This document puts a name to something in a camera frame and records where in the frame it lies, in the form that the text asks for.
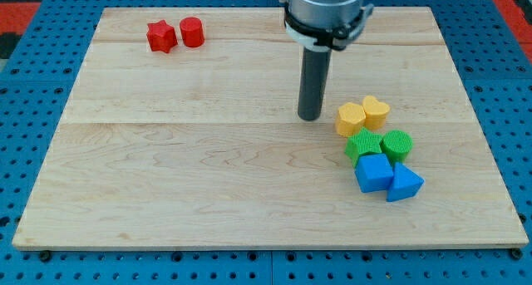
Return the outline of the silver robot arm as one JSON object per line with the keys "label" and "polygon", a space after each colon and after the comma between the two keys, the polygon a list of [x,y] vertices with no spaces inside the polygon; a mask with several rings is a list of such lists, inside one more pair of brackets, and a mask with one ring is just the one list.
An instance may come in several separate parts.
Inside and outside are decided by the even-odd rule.
{"label": "silver robot arm", "polygon": [[311,52],[343,51],[362,34],[374,6],[364,0],[279,0],[286,33]]}

